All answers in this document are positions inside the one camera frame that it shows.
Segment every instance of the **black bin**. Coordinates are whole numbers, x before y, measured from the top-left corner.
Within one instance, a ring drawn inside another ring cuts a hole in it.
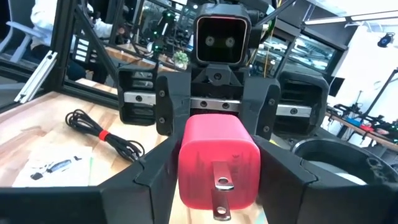
[[[310,138],[298,142],[291,151],[307,161],[333,165],[367,184],[398,182],[398,173],[374,154],[336,139]]]

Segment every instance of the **red power adapter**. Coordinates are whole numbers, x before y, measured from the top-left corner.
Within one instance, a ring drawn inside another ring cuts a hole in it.
[[[260,166],[259,148],[237,117],[192,116],[178,157],[181,200],[201,210],[246,208],[257,197]]]

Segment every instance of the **cable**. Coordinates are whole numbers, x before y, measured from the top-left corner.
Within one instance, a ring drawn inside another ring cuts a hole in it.
[[[282,4],[282,0],[279,0],[277,7],[280,7],[281,4]],[[272,38],[272,36],[274,35],[274,27],[271,28],[270,38]],[[264,63],[264,73],[263,73],[264,78],[266,78],[266,73],[267,73],[268,55],[269,55],[269,47],[267,47],[266,61]]]
[[[125,67],[125,66],[128,66],[128,65],[134,64],[134,63],[139,62],[141,60],[142,60],[142,58],[139,58],[139,59],[135,59],[135,60],[133,60],[133,61],[131,61],[129,63],[126,63],[126,64],[119,63],[118,68],[122,68],[122,67]]]
[[[115,148],[116,152],[125,160],[134,162],[145,154],[142,144],[137,141],[128,141],[117,137],[107,130],[103,130],[99,124],[93,121],[84,111],[77,109],[65,117],[66,124],[82,134],[97,136],[100,140],[106,141]]]
[[[280,0],[279,2],[278,2],[278,0],[272,0],[272,7],[278,8],[278,5],[280,5],[281,3],[282,3],[282,0]],[[273,33],[275,25],[276,25],[276,20],[277,20],[276,17],[273,20],[271,20],[271,24],[268,27],[268,29],[261,34],[260,43],[263,43],[270,36],[270,34]],[[258,50],[259,49],[256,48],[253,51],[253,53],[250,55],[250,58],[249,58],[248,62],[246,63],[246,66],[248,66],[250,63],[252,63],[252,61],[256,57],[256,54],[257,54]]]

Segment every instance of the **desk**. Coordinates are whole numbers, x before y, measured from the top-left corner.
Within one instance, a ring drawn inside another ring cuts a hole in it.
[[[116,89],[89,80],[78,83],[116,94]],[[157,134],[155,126],[130,126],[122,124],[119,112],[87,101],[51,92],[24,105],[0,114],[0,187],[9,187],[28,160],[29,154],[48,144],[90,146],[93,164],[90,185],[98,185],[126,168],[129,163],[116,151],[95,137],[84,136],[65,124],[65,115],[75,109],[87,112],[100,126],[122,138],[139,141],[149,151],[166,139]],[[232,212],[227,224],[254,224],[261,209],[250,207]],[[178,185],[172,213],[172,224],[219,224],[211,211],[187,208],[178,194]]]
[[[339,117],[331,116],[331,118],[334,119],[335,121],[341,123],[342,125],[347,126],[348,128],[353,129],[354,131],[356,131],[356,132],[359,133],[359,134],[362,134],[362,135],[366,134],[366,131],[364,131],[363,129],[361,129],[361,128],[355,126],[355,125],[352,125],[351,123],[349,123],[349,122],[347,122],[347,121],[345,121],[345,120],[343,120],[343,119],[341,119],[341,118],[339,118]],[[387,140],[383,139],[378,133],[371,132],[371,133],[368,133],[368,134],[366,135],[366,137],[369,137],[369,138],[375,140],[376,142],[378,142],[379,144],[382,144],[383,146],[386,146],[386,147],[388,147],[389,149],[398,152],[398,145],[396,145],[396,144],[394,144],[394,143],[392,143],[392,142],[390,142],[390,141],[387,141]]]
[[[122,44],[122,45],[119,45],[119,47],[124,48],[126,50],[130,50],[132,52],[135,52],[134,47],[131,44]],[[143,52],[147,51],[146,49],[144,49],[141,46],[137,46],[137,48],[139,50],[143,51]],[[105,50],[110,56],[115,57],[117,59],[120,59],[120,60],[122,60],[124,62],[133,63],[135,65],[140,65],[140,66],[143,66],[143,67],[153,67],[154,66],[153,62],[150,62],[150,61],[148,61],[146,59],[142,59],[141,60],[140,57],[136,57],[136,56],[133,56],[131,54],[122,52],[122,51],[120,51],[118,49],[114,49],[114,48],[111,48],[111,47],[106,47]],[[163,62],[163,63],[170,64],[167,61],[167,57],[165,55],[160,55],[159,56],[159,60],[161,62]],[[166,66],[160,66],[159,67],[159,71],[160,72],[177,72],[177,70],[174,70],[174,69],[166,67]]]

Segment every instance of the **paper sheet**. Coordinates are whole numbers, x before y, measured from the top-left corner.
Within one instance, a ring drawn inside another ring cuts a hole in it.
[[[92,152],[92,147],[54,145],[33,150],[12,186],[88,186]]]

